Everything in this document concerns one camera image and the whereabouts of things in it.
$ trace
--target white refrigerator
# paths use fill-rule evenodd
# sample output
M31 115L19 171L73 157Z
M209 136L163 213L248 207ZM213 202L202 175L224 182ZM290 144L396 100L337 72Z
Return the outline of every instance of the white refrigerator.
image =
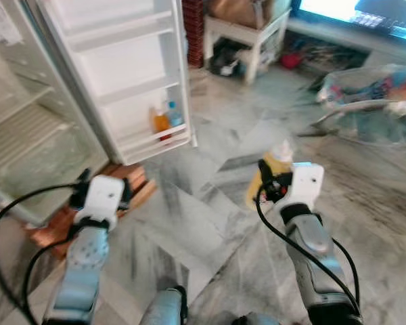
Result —
M187 83L180 0L1 0L0 205L186 144ZM157 132L168 102L182 119ZM15 213L43 225L68 195Z

